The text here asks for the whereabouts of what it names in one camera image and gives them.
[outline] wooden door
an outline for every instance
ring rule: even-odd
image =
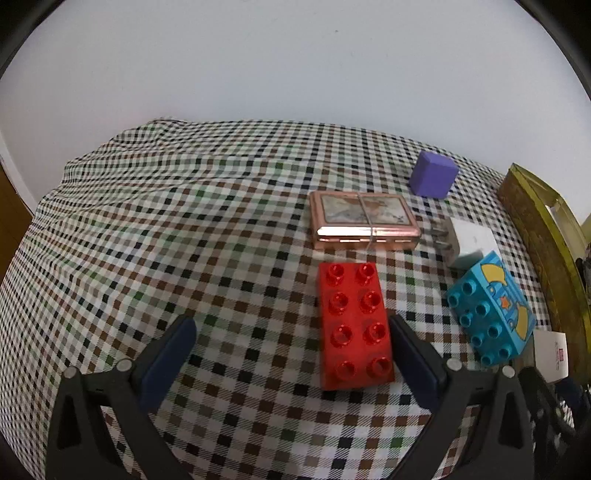
[[[0,281],[30,223],[31,214],[0,167]]]

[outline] checkered tablecloth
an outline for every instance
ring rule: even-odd
[[[422,149],[460,166],[444,200],[408,189]],[[398,371],[379,387],[320,389],[318,264],[376,262],[386,307],[442,355],[476,368],[443,298],[459,274],[428,235],[415,251],[313,251],[307,195],[397,193],[423,228],[446,215],[488,225],[547,325],[529,256],[496,198],[501,180],[436,147],[335,125],[161,119],[123,132],[67,164],[2,283],[1,432],[43,478],[61,372],[110,369],[188,314],[198,340],[153,421],[196,479],[387,476],[428,411]],[[459,454],[469,413],[439,475]]]

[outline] purple cube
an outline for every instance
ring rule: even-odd
[[[422,151],[410,176],[410,188],[415,195],[444,199],[460,171],[451,158]]]

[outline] metal card case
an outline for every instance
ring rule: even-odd
[[[310,193],[314,249],[409,250],[421,229],[403,197],[386,193]]]

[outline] yellow tray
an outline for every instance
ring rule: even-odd
[[[498,196],[530,254],[552,330],[566,333],[569,373],[587,384],[591,379],[591,315],[573,259],[584,255],[579,223],[555,190],[519,165],[511,166]]]

